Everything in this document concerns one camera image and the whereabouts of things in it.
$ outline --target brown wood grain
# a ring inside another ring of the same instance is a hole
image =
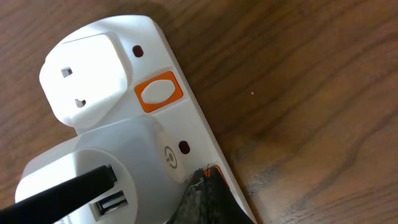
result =
[[[45,56],[120,14],[163,29],[259,223],[398,223],[396,0],[0,0],[0,208],[75,135]]]

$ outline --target plug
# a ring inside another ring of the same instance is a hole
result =
[[[58,44],[40,71],[54,115],[74,128],[98,123],[127,90],[120,56],[106,34]]]

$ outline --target metal usb connector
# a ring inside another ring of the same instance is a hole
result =
[[[95,207],[100,215],[105,215],[125,205],[128,205],[128,202],[122,190],[95,202]]]

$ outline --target white power strip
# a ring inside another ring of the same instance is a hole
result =
[[[40,82],[54,115],[62,123],[74,127],[78,137],[54,147],[27,165],[17,188],[16,202],[78,175],[75,172],[71,177],[60,177],[57,181],[41,180],[44,183],[39,184],[37,181],[44,173],[58,176],[59,172],[54,170],[64,166],[60,159],[86,150],[87,146],[81,143],[83,138],[93,141],[88,136],[95,132],[102,132],[103,138],[107,137],[104,133],[108,133],[111,138],[117,132],[116,129],[110,132],[112,128],[131,120],[138,119],[140,123],[140,120],[148,119],[153,120],[148,121],[150,127],[161,127],[161,131],[149,128],[156,135],[153,141],[158,141],[156,144],[162,149],[161,153],[164,152],[161,162],[171,167],[174,162],[179,162],[178,170],[173,170],[174,180],[182,183],[195,170],[218,165],[236,201],[255,221],[173,52],[152,19],[146,16],[109,17],[76,30],[49,53],[40,73]],[[181,144],[190,151],[187,153],[182,149],[182,153]],[[175,155],[170,156],[167,147]],[[105,148],[103,150],[112,156],[116,153],[110,149],[111,145]],[[126,163],[137,162],[129,162],[128,158],[122,160],[126,167],[129,166]],[[76,164],[67,167],[76,171]],[[123,173],[121,170],[115,171],[116,175]],[[140,183],[135,185],[137,189],[142,187]],[[139,200],[133,203],[134,206],[130,204],[131,209],[141,207]]]

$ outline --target orange switch frame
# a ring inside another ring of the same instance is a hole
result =
[[[144,100],[142,100],[141,93],[145,90],[145,88],[149,84],[151,84],[152,82],[157,81],[157,80],[171,80],[174,83],[175,91],[167,100],[165,100],[161,103],[145,103]],[[144,111],[146,113],[152,112],[156,109],[159,109],[163,106],[173,103],[174,101],[181,99],[183,96],[180,85],[178,84],[177,80],[175,79],[174,74],[170,71],[160,74],[154,78],[151,78],[150,80],[147,80],[143,83],[136,85],[136,87],[134,87],[134,91],[136,92],[136,95],[137,95],[138,100],[142,106],[142,109],[144,109]]]

